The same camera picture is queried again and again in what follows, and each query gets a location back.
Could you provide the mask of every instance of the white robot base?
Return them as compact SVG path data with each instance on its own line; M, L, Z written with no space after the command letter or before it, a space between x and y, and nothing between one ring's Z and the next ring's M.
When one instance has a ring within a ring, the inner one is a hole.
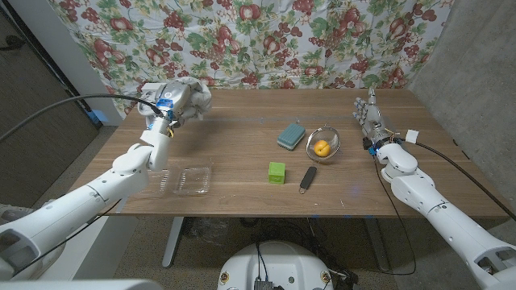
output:
M268 241L260 243L260 253L263 262L252 244L229 258L220 271L217 289L252 290L258 283L260 290L333 290L326 265L302 246Z

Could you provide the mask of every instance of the floor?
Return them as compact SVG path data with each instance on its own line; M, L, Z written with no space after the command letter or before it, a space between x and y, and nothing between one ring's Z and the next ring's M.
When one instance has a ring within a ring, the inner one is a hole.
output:
M87 164L114 132L104 126L98 137L82 152L59 180L40 198L35 207L66 193ZM236 251L256 241L260 228L243 227L238 218L194 219L184 231L174 264L161 266L166 240L172 225L170 217L142 217L123 256L115 278L155 280L165 289L215 289L219 271ZM290 219L308 230L306 219ZM508 230L514 222L479 221L491 233L516 243L516 234ZM336 259L359 276L362 289L478 289L459 256L438 236L424 219L404 220L414 248L417 270L413 275L386 275L376 269L364 223L360 219L318 219L316 231L322 244ZM391 268L396 273L412 271L410 246L398 220L380 220ZM279 238L302 243L295 234Z

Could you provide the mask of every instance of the wooden table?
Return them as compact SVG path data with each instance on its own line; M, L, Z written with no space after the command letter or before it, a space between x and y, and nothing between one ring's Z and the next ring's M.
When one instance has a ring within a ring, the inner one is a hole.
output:
M142 193L123 206L126 215L211 217L375 217L395 218L372 161L362 148L362 132L352 117L356 97L367 90L214 90L213 109L202 122L187 122L175 130L169 164L205 159L213 162L210 191L203 196L181 197L160 190L154 178ZM408 90L377 90L377 103L394 129L419 131L418 141L455 160L495 193L480 170L453 143ZM277 145L277 136L292 122L300 121L306 137L294 151ZM307 136L327 123L340 133L339 152L328 164L319 164L305 194L299 184L314 162L306 155ZM130 114L79 177L74 188L96 178L127 151L145 129L144 118ZM479 188L437 155L406 144L419 167L435 181L436 188L466 214L475 218L503 218L506 214ZM285 184L268 183L269 162L286 163ZM495 195L509 203L499 194ZM421 216L395 200L404 218Z

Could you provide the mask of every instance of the table leg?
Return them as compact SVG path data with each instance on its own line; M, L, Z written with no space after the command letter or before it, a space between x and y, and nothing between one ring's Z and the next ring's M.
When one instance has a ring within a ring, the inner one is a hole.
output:
M177 246L179 245L179 235L181 234L181 228L183 226L183 220L185 217L174 217L172 221L172 227L170 229L169 240L167 241L167 247L164 249L163 267L171 267L176 252Z
M374 250L375 258L377 259L378 268L381 271L389 271L390 265L385 252L384 241L381 237L378 220L375 218L364 219L365 228L368 231L369 240L371 241L372 249Z

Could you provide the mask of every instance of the mesh strainer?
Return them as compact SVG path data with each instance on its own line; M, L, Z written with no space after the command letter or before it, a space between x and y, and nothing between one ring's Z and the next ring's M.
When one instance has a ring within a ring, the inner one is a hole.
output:
M320 157L315 154L314 145L320 140L324 140L330 145L330 154L328 154L326 157ZM339 132L335 128L324 126L315 130L314 133L308 137L308 142L306 143L306 153L311 159L321 162L332 157L339 150L339 146Z

